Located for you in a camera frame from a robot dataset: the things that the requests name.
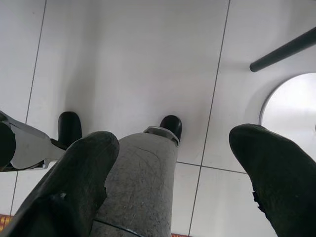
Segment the black pole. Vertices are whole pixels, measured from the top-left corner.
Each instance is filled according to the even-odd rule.
[[[316,44],[316,27],[299,36],[298,38],[290,41],[282,47],[274,50],[266,56],[250,64],[250,70],[257,72],[266,68],[276,62],[279,62],[293,54],[303,51]]]

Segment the tile grout line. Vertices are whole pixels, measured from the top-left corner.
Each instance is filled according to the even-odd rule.
[[[34,70],[33,70],[32,83],[31,83],[30,97],[29,97],[29,102],[28,102],[28,109],[27,109],[27,111],[26,111],[25,124],[27,123],[27,121],[28,121],[28,116],[29,116],[30,103],[31,103],[31,96],[32,96],[32,90],[33,90],[33,84],[34,84],[34,77],[35,77],[35,70],[36,70],[36,65],[37,65],[38,57],[39,57],[40,40],[41,40],[42,31],[43,31],[44,17],[45,17],[45,12],[46,12],[46,4],[47,4],[47,0],[45,0],[44,11],[43,11],[43,17],[42,17],[42,20],[41,20],[41,26],[40,26],[40,32],[39,32],[39,43],[38,43],[38,49],[37,49],[36,57],[35,57],[35,64],[34,64]],[[19,175],[19,171],[16,172],[16,176],[15,176],[15,184],[14,184],[14,190],[13,190],[13,196],[12,196],[12,203],[11,203],[10,215],[12,215],[13,202],[14,202],[14,197],[15,197],[16,184],[17,184],[17,181],[18,181],[18,175]]]
[[[215,76],[215,83],[214,83],[213,95],[212,95],[212,100],[211,100],[211,107],[210,107],[210,112],[209,112],[209,117],[208,117],[208,124],[207,124],[207,130],[206,130],[206,135],[205,135],[205,141],[204,141],[201,165],[200,165],[199,172],[198,172],[197,188],[196,188],[196,193],[195,193],[194,202],[193,202],[192,215],[191,215],[191,221],[190,221],[190,227],[189,227],[188,236],[190,236],[190,233],[191,233],[191,227],[192,227],[192,221],[193,221],[193,215],[194,215],[194,208],[195,208],[196,200],[197,200],[199,179],[201,177],[201,170],[202,170],[202,164],[203,164],[203,159],[204,159],[206,140],[207,140],[207,135],[208,135],[209,123],[210,123],[210,120],[211,120],[211,113],[212,113],[212,108],[213,108],[213,102],[214,102],[214,96],[215,96],[215,89],[216,89],[216,84],[217,84],[218,72],[219,72],[219,67],[220,67],[220,63],[221,63],[221,57],[222,57],[222,51],[223,51],[223,45],[224,45],[224,38],[225,38],[225,31],[226,31],[226,26],[227,26],[227,20],[228,20],[228,14],[229,14],[230,5],[231,5],[231,0],[228,0],[226,19],[225,19],[225,25],[224,25],[223,37],[222,37],[222,43],[221,43],[221,50],[220,50],[220,53],[219,53],[219,59],[218,59],[218,64],[217,64],[217,71],[216,71],[216,76]]]
[[[193,166],[198,166],[198,167],[202,167],[202,168],[218,169],[218,170],[222,170],[222,171],[233,172],[233,173],[239,173],[239,174],[247,174],[246,172],[235,171],[235,170],[230,170],[230,169],[216,168],[216,167],[207,166],[207,165],[190,164],[190,163],[185,163],[185,162],[181,162],[181,161],[177,161],[177,163],[180,163],[180,164],[187,164],[187,165],[193,165]]]

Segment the white tiled floor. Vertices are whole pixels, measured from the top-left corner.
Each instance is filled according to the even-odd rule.
[[[243,169],[228,133],[235,125],[257,123],[265,98],[280,82],[315,70],[316,47],[258,73],[249,64],[315,27],[316,2],[45,3],[0,2],[0,110],[20,121],[28,116],[29,125],[53,138],[65,110],[79,114],[84,134],[108,130],[118,138],[178,115],[184,125],[178,161],[188,164],[176,167],[173,232],[274,237],[252,200],[247,175],[231,172]],[[1,173],[0,214],[14,214],[44,173],[19,172],[14,198],[16,173]]]

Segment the floor tile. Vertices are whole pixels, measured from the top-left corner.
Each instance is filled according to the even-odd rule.
[[[243,171],[229,147],[230,130],[258,123],[264,101],[281,82],[314,72],[316,47],[257,73],[249,65],[315,27],[315,19],[314,1],[231,1],[203,165]]]
[[[245,174],[202,168],[190,236],[276,237]]]
[[[47,169],[19,171],[12,205],[12,215],[16,213],[25,198],[54,164],[55,162],[51,162]]]
[[[188,235],[199,167],[177,163],[174,174],[171,232]]]
[[[44,0],[0,1],[0,111],[25,122]],[[0,214],[10,214],[16,172],[0,173]]]
[[[228,0],[48,0],[29,122],[57,136],[76,111],[83,132],[118,138],[183,122],[180,161],[200,164]]]

